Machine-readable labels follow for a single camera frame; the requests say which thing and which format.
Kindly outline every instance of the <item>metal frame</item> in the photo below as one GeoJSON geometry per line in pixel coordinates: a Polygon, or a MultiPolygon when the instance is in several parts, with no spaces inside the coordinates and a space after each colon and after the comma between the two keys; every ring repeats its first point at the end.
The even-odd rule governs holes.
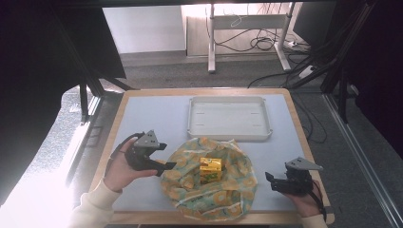
{"type": "Polygon", "coordinates": [[[69,144],[67,152],[60,164],[58,172],[61,180],[65,180],[67,185],[70,182],[71,172],[73,171],[74,164],[77,162],[84,140],[95,123],[96,113],[100,109],[103,99],[104,98],[102,97],[92,97],[88,106],[87,119],[76,128],[71,143],[69,144]]]}
{"type": "Polygon", "coordinates": [[[363,151],[359,142],[355,138],[352,129],[347,123],[345,123],[342,120],[340,115],[338,115],[337,104],[333,99],[333,96],[331,94],[324,94],[323,97],[333,117],[335,118],[336,123],[340,128],[344,139],[350,146],[353,155],[355,156],[355,160],[358,163],[358,166],[360,167],[362,173],[367,179],[367,182],[371,186],[371,189],[373,190],[375,197],[377,198],[386,217],[388,218],[390,224],[392,225],[391,227],[393,228],[403,227],[403,218],[400,212],[398,211],[396,204],[394,203],[388,190],[383,185],[382,181],[374,171],[374,168],[369,162],[367,156],[365,155],[365,152],[363,151]]]}
{"type": "Polygon", "coordinates": [[[329,70],[328,74],[323,80],[322,85],[320,86],[322,92],[330,93],[336,87],[338,81],[341,78],[340,70],[342,69],[342,66],[344,66],[345,64],[348,51],[350,50],[350,47],[353,45],[355,38],[358,36],[359,32],[361,31],[362,27],[367,21],[367,18],[375,5],[376,1],[372,3],[364,3],[364,6],[361,9],[361,12],[359,13],[357,20],[355,21],[354,26],[352,27],[346,40],[343,43],[343,46],[340,48],[339,52],[335,57],[336,59],[335,66],[329,70]]]}
{"type": "Polygon", "coordinates": [[[234,21],[234,16],[214,16],[214,4],[212,4],[209,24],[210,43],[208,50],[208,72],[216,72],[216,46],[214,41],[214,30],[219,29],[282,29],[283,33],[281,34],[279,41],[274,43],[274,46],[282,68],[284,71],[290,71],[291,67],[287,58],[285,57],[283,45],[288,27],[290,26],[291,18],[293,17],[295,4],[295,2],[291,3],[291,7],[287,14],[247,15],[244,17],[239,15],[242,17],[242,23],[236,27],[231,26],[231,23],[234,21]]]}

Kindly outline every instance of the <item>table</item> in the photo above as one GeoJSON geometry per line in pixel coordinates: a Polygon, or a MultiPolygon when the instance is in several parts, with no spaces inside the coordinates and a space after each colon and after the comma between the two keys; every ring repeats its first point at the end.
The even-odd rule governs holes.
{"type": "MultiPolygon", "coordinates": [[[[138,131],[147,131],[149,129],[144,129],[144,127],[148,127],[147,119],[152,119],[153,114],[152,111],[157,111],[160,107],[158,104],[154,103],[157,101],[161,101],[165,103],[167,106],[172,106],[174,111],[167,110],[165,113],[157,113],[155,115],[166,115],[171,117],[171,115],[176,116],[175,110],[180,108],[176,108],[175,105],[180,103],[183,100],[187,100],[189,97],[201,96],[201,95],[214,95],[214,96],[265,96],[264,98],[268,98],[268,96],[273,96],[276,98],[275,100],[283,100],[284,108],[288,110],[288,113],[285,113],[290,119],[291,123],[291,132],[286,132],[288,135],[292,136],[293,133],[296,136],[295,147],[300,148],[300,153],[305,159],[315,162],[312,156],[309,145],[305,139],[305,135],[303,133],[301,124],[299,122],[299,118],[297,116],[296,109],[292,102],[290,93],[288,90],[283,88],[188,88],[188,89],[145,89],[145,90],[131,90],[127,91],[122,99],[120,104],[118,113],[116,115],[115,121],[112,125],[111,131],[109,133],[106,147],[104,149],[103,155],[98,164],[97,171],[92,181],[91,189],[93,189],[99,180],[103,177],[104,171],[106,168],[106,164],[109,158],[110,153],[117,145],[120,143],[124,137],[126,137],[127,133],[135,133],[138,131]],[[131,109],[133,105],[139,106],[143,105],[143,108],[136,109],[136,112],[130,111],[126,112],[128,109],[131,109]],[[137,126],[127,126],[127,120],[133,118],[139,118],[139,122],[136,123],[137,126]]],[[[166,130],[167,128],[172,128],[172,125],[177,124],[177,120],[173,120],[171,122],[167,122],[166,120],[155,120],[155,125],[157,129],[155,129],[156,135],[159,138],[161,143],[167,143],[168,147],[172,146],[173,148],[178,146],[178,142],[175,142],[177,138],[180,138],[182,141],[183,135],[186,136],[185,132],[187,120],[183,120],[183,125],[178,126],[178,132],[181,135],[177,136],[178,132],[171,132],[166,130]]],[[[277,132],[280,132],[278,127],[276,127],[276,120],[270,120],[274,129],[274,135],[269,138],[269,142],[262,143],[270,143],[271,140],[275,140],[274,136],[277,132]]],[[[254,142],[239,142],[240,148],[247,148],[250,145],[255,146],[254,142]]],[[[171,153],[165,152],[169,151],[169,148],[166,148],[164,152],[156,152],[151,158],[152,159],[167,159],[171,153]]],[[[270,183],[266,180],[262,180],[261,175],[264,174],[264,171],[272,171],[272,170],[261,170],[259,163],[253,158],[252,154],[249,155],[251,158],[252,164],[254,164],[255,172],[257,173],[257,178],[259,182],[259,187],[257,191],[257,195],[252,206],[252,210],[246,216],[239,218],[234,221],[222,222],[222,223],[214,223],[214,224],[290,224],[290,223],[298,223],[297,214],[293,209],[291,202],[288,201],[283,195],[278,192],[273,192],[270,189],[270,183]],[[283,207],[281,210],[265,209],[262,207],[262,202],[264,200],[257,198],[265,198],[268,195],[275,196],[276,200],[279,200],[279,204],[283,207]]],[[[278,164],[279,172],[285,172],[285,167],[283,166],[283,162],[278,164]]],[[[277,178],[279,177],[279,172],[272,172],[277,178]]],[[[326,192],[324,191],[323,185],[320,180],[320,176],[317,171],[311,171],[311,174],[315,180],[318,180],[321,189],[323,192],[323,200],[325,207],[330,207],[330,202],[327,198],[326,192]]],[[[163,196],[163,193],[158,189],[158,178],[151,179],[140,179],[136,180],[136,183],[129,185],[127,189],[124,191],[124,194],[118,199],[117,203],[114,204],[114,208],[116,210],[115,215],[113,217],[112,223],[119,224],[205,224],[205,222],[193,220],[190,218],[185,218],[182,214],[177,211],[173,206],[170,206],[168,198],[163,196]],[[133,194],[137,191],[144,191],[140,195],[133,194]]],[[[329,213],[328,222],[334,222],[335,217],[334,214],[329,213]]]]}
{"type": "Polygon", "coordinates": [[[283,44],[287,34],[288,27],[290,26],[291,18],[293,16],[295,2],[291,2],[290,9],[287,14],[271,14],[271,15],[238,15],[243,18],[242,23],[233,26],[233,15],[214,16],[214,4],[211,4],[211,11],[209,17],[209,32],[210,43],[208,49],[208,72],[216,72],[216,42],[214,40],[214,31],[216,29],[282,29],[281,36],[277,42],[274,42],[278,59],[281,62],[284,71],[290,71],[291,67],[284,55],[283,44]]]}

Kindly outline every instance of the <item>sunlight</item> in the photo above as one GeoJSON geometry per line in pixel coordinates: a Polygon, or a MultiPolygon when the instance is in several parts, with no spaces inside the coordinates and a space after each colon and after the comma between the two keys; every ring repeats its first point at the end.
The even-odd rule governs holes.
{"type": "MultiPolygon", "coordinates": [[[[248,15],[258,14],[261,4],[215,4],[215,15],[248,15]]],[[[205,17],[210,15],[210,4],[188,5],[182,7],[185,16],[205,17]]]]}
{"type": "Polygon", "coordinates": [[[4,227],[63,227],[72,209],[72,196],[58,175],[35,174],[20,181],[0,208],[4,227]]]}

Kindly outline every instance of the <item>wall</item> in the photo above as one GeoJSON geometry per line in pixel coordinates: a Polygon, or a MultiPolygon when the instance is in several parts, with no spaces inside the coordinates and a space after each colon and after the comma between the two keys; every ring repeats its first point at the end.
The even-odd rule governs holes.
{"type": "Polygon", "coordinates": [[[181,6],[103,10],[120,54],[185,50],[181,6]]]}

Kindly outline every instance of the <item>person's left hand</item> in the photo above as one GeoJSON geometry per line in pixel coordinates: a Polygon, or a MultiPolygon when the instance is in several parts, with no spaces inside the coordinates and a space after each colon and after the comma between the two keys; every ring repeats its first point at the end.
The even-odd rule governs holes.
{"type": "Polygon", "coordinates": [[[106,187],[114,192],[121,192],[123,188],[137,178],[151,177],[157,174],[157,170],[136,171],[128,165],[123,152],[126,152],[134,142],[136,142],[136,139],[131,139],[122,146],[122,153],[118,152],[104,177],[106,187]]]}
{"type": "MultiPolygon", "coordinates": [[[[317,195],[319,199],[322,198],[319,187],[319,182],[317,180],[313,180],[314,185],[314,194],[317,195]]],[[[315,200],[309,196],[294,196],[291,194],[284,194],[288,199],[290,199],[297,208],[298,213],[301,215],[302,218],[308,218],[316,215],[320,215],[319,208],[317,207],[317,203],[315,200]]]]}

